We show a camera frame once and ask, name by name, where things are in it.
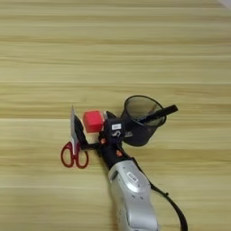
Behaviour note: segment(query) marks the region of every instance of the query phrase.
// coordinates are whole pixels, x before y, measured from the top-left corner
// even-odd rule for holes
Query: red block
[[[98,133],[102,130],[104,121],[99,111],[90,111],[84,113],[83,124],[87,133]]]

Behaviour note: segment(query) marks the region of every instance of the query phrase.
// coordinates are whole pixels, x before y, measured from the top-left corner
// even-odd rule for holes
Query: wood grain
[[[117,230],[106,168],[65,169],[69,111],[177,104],[142,148],[193,231],[229,231],[231,13],[215,0],[0,0],[0,231]],[[179,230],[152,194],[163,231]]]

